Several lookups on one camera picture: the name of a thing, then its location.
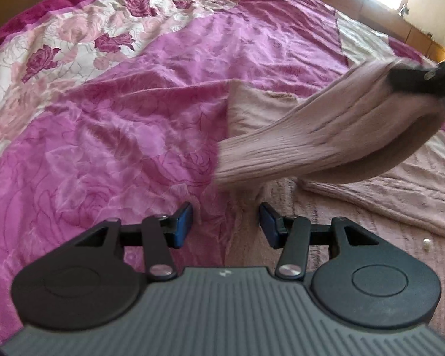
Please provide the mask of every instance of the pink floral bedspread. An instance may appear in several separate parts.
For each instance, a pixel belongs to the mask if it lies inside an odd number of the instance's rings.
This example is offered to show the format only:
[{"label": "pink floral bedspread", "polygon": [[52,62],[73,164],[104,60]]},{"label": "pink floral bedspread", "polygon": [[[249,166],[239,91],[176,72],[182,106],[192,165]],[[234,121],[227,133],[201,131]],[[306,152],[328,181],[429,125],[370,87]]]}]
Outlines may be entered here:
[{"label": "pink floral bedspread", "polygon": [[347,70],[351,25],[318,0],[46,0],[5,25],[0,343],[21,327],[17,272],[107,217],[190,201],[179,269],[223,265],[233,214],[211,176],[230,80],[308,97]]}]

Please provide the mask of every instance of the circular cover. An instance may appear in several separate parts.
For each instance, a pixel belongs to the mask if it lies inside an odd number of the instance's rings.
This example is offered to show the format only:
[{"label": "circular cover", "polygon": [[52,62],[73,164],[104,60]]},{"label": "circular cover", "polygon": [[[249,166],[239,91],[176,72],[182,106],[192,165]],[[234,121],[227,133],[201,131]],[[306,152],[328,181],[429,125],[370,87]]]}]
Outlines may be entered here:
[{"label": "circular cover", "polygon": [[343,249],[320,266],[311,283],[315,298],[343,321],[366,328],[429,322],[440,299],[437,275],[397,248],[376,249]]},{"label": "circular cover", "polygon": [[133,268],[98,248],[72,247],[25,267],[12,284],[23,323],[82,330],[124,313],[140,291]]}]

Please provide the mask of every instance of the white bead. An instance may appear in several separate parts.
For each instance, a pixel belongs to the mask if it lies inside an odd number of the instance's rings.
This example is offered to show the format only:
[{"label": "white bead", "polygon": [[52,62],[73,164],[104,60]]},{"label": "white bead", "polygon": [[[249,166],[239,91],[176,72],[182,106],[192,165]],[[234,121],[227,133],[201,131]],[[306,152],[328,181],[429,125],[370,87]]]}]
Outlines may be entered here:
[{"label": "white bead", "polygon": [[426,238],[426,239],[422,242],[422,247],[424,248],[424,250],[425,250],[426,252],[431,251],[432,248],[433,248],[433,242],[432,242],[432,240]]}]

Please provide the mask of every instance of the gray plastic body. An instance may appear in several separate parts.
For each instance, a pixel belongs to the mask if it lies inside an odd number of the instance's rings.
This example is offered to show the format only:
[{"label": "gray plastic body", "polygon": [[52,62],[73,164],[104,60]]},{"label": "gray plastic body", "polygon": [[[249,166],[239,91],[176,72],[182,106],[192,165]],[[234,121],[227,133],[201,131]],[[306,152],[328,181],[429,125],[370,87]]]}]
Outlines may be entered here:
[{"label": "gray plastic body", "polygon": [[153,283],[117,320],[80,332],[26,326],[9,356],[444,356],[422,324],[398,331],[349,327],[322,312],[300,282],[266,268],[187,268]]}]

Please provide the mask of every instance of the logo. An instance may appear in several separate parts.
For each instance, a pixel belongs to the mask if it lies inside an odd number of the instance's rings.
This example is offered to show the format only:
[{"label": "logo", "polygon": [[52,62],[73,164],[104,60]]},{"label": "logo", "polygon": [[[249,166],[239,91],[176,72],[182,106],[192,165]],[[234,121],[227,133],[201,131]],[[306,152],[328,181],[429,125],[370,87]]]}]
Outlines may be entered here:
[{"label": "logo", "polygon": [[228,277],[232,274],[233,272],[231,272],[230,270],[224,269],[223,271],[219,272],[219,275],[222,277]]}]

